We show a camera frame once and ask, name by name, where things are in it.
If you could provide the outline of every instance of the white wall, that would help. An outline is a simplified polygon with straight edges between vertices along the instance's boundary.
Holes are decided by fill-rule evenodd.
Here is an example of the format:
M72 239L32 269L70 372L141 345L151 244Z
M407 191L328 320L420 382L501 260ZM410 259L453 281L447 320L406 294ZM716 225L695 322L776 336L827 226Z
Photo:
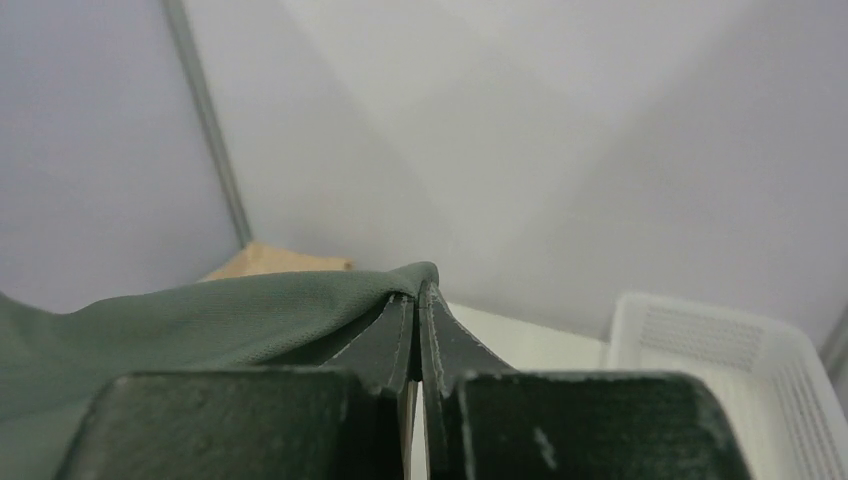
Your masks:
M59 311L238 249L159 2L0 6L0 291Z
M255 235L600 334L848 302L843 0L186 2Z

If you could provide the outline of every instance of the folded cloth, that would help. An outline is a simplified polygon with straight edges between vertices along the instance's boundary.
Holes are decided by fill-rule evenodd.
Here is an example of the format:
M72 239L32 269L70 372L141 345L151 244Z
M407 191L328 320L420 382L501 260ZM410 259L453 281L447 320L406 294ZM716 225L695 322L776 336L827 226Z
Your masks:
M313 257L264 243L250 242L226 265L207 275L203 281L265 273L351 270L352 268L353 262L347 258Z
M328 335L390 293L437 282L390 272L258 275L111 298L55 314L0 294L0 480L53 476L91 397L138 370L250 365Z

